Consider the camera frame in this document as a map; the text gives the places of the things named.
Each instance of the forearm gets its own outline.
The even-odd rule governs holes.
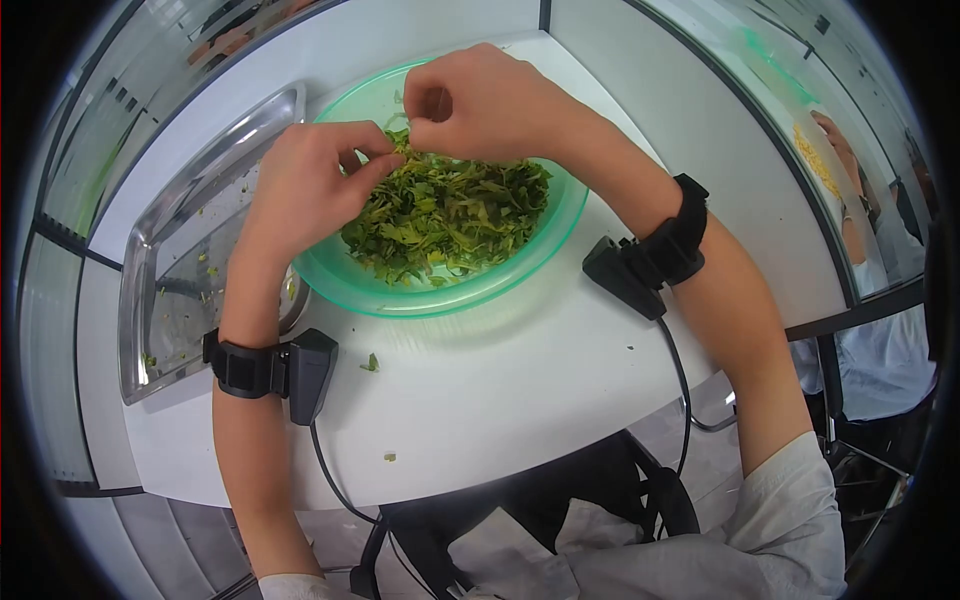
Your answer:
[[[622,132],[596,117],[575,128],[559,161],[597,192],[638,238],[676,217],[677,183]],[[712,215],[700,246],[704,267],[673,287],[690,330],[737,395],[744,473],[810,426],[780,313],[753,260]]]
[[[285,265],[242,243],[230,258],[221,341],[247,348],[277,342],[277,298]],[[281,400],[230,396],[213,386],[213,441],[240,534],[257,577],[321,575],[294,515],[290,457]]]

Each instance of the green plastic bowl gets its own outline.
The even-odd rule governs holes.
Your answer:
[[[315,123],[373,120],[383,129],[407,127],[400,96],[407,71],[427,60],[388,69],[360,83],[327,107]],[[537,159],[553,175],[547,207],[530,241],[503,264],[475,276],[434,288],[413,280],[410,286],[387,285],[365,271],[348,254],[335,233],[294,259],[300,277],[335,304],[365,315],[387,319],[423,319],[465,310],[496,298],[539,269],[564,243],[587,202],[587,187],[560,165]],[[441,270],[437,275],[447,275]]]

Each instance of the cable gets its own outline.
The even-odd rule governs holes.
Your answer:
[[[410,577],[412,577],[413,580],[417,582],[417,585],[423,588],[423,591],[430,594],[430,597],[433,598],[433,600],[437,600],[437,596],[434,595],[432,591],[430,591],[430,588],[428,588],[425,583],[421,582],[420,578],[414,575],[414,572],[410,569],[410,567],[407,566],[407,563],[405,563],[403,559],[400,558],[400,553],[396,551],[396,546],[394,545],[394,533],[391,531],[388,531],[387,539],[390,541],[390,547],[394,551],[394,556],[396,556],[396,561],[400,563],[400,566],[402,566],[403,570],[407,572],[407,575],[410,575]]]
[[[337,484],[333,482],[333,477],[330,475],[330,470],[326,467],[326,461],[324,460],[324,453],[320,450],[320,440],[317,438],[317,422],[314,421],[310,423],[310,437],[313,438],[313,449],[317,452],[317,460],[320,461],[320,468],[324,472],[324,477],[326,478],[326,483],[333,490],[334,495],[337,496],[337,499],[340,500],[340,503],[344,505],[344,508],[353,513],[354,515],[362,518],[372,525],[379,525],[379,519],[373,518],[372,516],[367,516],[356,510],[350,501],[340,493],[340,489],[337,488]]]
[[[680,360],[680,353],[677,351],[677,344],[673,341],[673,335],[670,333],[670,328],[666,326],[666,323],[663,321],[663,317],[657,318],[657,325],[660,327],[660,331],[663,332],[663,337],[666,338],[666,345],[670,350],[670,357],[673,359],[674,369],[677,370],[677,378],[680,379],[680,391],[684,395],[684,448],[680,452],[680,463],[677,465],[677,478],[679,479],[680,474],[684,472],[686,451],[690,446],[690,425],[693,422],[693,402],[690,400],[690,388],[686,384],[684,363]],[[660,530],[657,532],[657,540],[659,540],[660,536],[663,535],[663,527],[664,523],[661,520]]]

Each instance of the leafy green vegetable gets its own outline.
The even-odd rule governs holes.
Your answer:
[[[360,365],[360,369],[363,369],[363,370],[365,370],[365,371],[374,372],[374,371],[376,371],[377,369],[380,368],[380,363],[379,363],[379,361],[376,360],[376,354],[374,354],[373,352],[370,353],[370,358],[368,359],[368,361],[369,361],[368,364],[366,364],[366,365]]]
[[[380,182],[341,230],[349,254],[388,285],[435,287],[499,265],[534,234],[550,173],[528,159],[454,160],[415,152],[409,131],[386,132],[406,163]],[[445,268],[449,275],[434,275]]]

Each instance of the stainless steel tray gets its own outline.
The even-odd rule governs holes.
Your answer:
[[[200,150],[133,226],[120,284],[120,385],[128,405],[204,368],[201,340],[218,326],[227,261],[247,216],[259,159],[302,123],[306,90],[288,85]],[[288,271],[280,334],[293,328],[309,287]]]

